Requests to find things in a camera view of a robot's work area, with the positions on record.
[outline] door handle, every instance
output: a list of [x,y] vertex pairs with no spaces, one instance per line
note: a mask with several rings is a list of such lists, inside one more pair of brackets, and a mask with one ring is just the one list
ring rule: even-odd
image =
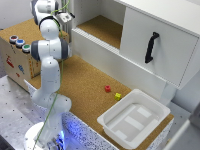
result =
[[145,63],[148,64],[150,61],[153,60],[153,57],[151,56],[152,50],[153,50],[153,45],[154,45],[154,40],[157,39],[160,35],[156,32],[153,32],[153,36],[149,40],[148,48],[147,48],[147,53],[145,56]]

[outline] drawer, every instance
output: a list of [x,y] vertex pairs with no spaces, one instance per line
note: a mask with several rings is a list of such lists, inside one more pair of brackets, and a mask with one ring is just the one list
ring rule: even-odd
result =
[[[154,32],[159,37],[154,40],[153,60],[145,63]],[[196,36],[126,8],[120,54],[176,86],[180,85],[197,41]]]

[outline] cardboard box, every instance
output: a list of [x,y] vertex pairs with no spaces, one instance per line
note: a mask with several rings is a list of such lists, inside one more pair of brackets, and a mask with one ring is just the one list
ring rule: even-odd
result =
[[[69,35],[62,32],[63,38],[69,42]],[[9,43],[9,37],[17,35],[31,44],[35,40],[43,40],[41,33],[33,20],[25,21],[0,31],[0,52],[7,75],[28,91],[24,79],[29,81],[40,74],[41,63],[37,62],[31,54],[25,54],[21,49]]]

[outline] white plastic bin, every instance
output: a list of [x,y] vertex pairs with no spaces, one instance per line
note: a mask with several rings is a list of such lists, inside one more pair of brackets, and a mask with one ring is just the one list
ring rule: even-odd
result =
[[118,144],[126,149],[135,149],[169,113],[169,108],[136,89],[97,120],[105,133]]

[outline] yellow cube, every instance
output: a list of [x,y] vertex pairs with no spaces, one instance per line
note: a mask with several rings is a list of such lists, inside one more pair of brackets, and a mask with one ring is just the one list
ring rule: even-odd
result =
[[121,99],[121,94],[116,93],[116,94],[115,94],[115,99],[119,101],[119,100]]

